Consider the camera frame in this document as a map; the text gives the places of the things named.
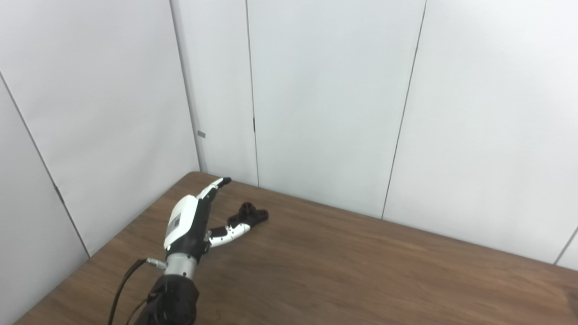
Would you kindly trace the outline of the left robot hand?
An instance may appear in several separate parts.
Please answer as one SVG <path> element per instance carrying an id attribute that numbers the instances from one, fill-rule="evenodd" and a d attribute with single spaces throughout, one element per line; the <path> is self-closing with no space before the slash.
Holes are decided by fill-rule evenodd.
<path id="1" fill-rule="evenodd" d="M 175 205 L 163 243 L 167 258 L 181 254 L 198 263 L 212 247 L 232 242 L 257 224 L 256 210 L 250 205 L 230 217 L 225 226 L 208 227 L 211 204 L 219 189 L 229 183 L 229 177 L 217 179 L 198 195 L 186 195 Z"/>

